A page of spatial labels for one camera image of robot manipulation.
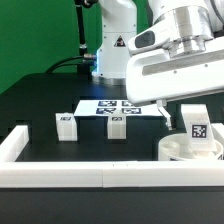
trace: white block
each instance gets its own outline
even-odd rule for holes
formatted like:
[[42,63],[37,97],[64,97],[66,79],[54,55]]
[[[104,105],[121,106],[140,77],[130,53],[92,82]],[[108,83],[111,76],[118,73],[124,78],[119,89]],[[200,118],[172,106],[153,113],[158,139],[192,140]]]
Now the white block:
[[59,141],[77,141],[77,124],[71,113],[56,114],[56,125]]
[[108,116],[108,139],[126,139],[126,115],[121,110],[116,110]]
[[18,125],[0,145],[0,162],[15,162],[29,141],[28,127]]
[[181,105],[189,145],[195,152],[217,151],[206,105]]
[[102,183],[101,165],[95,163],[0,163],[0,188],[102,187]]
[[139,187],[138,162],[114,162],[103,169],[103,187]]

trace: white cylinder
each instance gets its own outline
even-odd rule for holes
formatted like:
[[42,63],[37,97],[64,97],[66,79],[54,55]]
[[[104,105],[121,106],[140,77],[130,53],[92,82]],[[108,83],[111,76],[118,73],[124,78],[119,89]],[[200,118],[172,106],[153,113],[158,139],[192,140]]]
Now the white cylinder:
[[148,2],[153,11],[153,23],[166,12],[180,7],[200,6],[207,8],[204,0],[148,0]]
[[216,152],[194,152],[189,146],[187,134],[166,136],[159,142],[159,161],[222,160],[223,146],[215,140]]

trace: small white cube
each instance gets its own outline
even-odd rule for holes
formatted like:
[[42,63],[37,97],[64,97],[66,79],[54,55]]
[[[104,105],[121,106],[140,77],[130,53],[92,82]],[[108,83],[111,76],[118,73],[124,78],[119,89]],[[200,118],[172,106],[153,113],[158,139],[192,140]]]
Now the small white cube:
[[108,116],[108,139],[126,139],[126,115],[121,110],[116,110]]
[[77,124],[71,113],[56,114],[56,125],[59,141],[77,141]]

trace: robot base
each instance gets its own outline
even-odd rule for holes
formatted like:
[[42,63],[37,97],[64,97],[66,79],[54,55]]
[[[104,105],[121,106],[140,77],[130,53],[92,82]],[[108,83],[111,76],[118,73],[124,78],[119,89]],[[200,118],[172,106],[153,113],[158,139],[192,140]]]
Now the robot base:
[[92,81],[100,84],[111,85],[111,86],[124,86],[126,85],[125,78],[105,78],[103,76],[92,74]]

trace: marker sticker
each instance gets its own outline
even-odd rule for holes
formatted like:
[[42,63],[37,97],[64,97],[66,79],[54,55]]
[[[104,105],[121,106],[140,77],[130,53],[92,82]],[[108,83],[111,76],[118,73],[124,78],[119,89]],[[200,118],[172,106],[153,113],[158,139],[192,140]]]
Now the marker sticker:
[[122,121],[122,117],[112,117],[112,121]]
[[207,138],[208,125],[192,124],[192,138]]
[[126,47],[122,36],[118,37],[116,43],[114,44],[114,47]]
[[61,121],[70,121],[72,118],[71,117],[61,117]]
[[141,108],[122,108],[123,114],[141,114]]
[[100,100],[98,103],[99,107],[116,107],[117,101],[115,100]]
[[132,103],[129,103],[127,100],[123,100],[122,107],[134,107],[134,105]]
[[97,108],[96,114],[113,114],[116,108]]

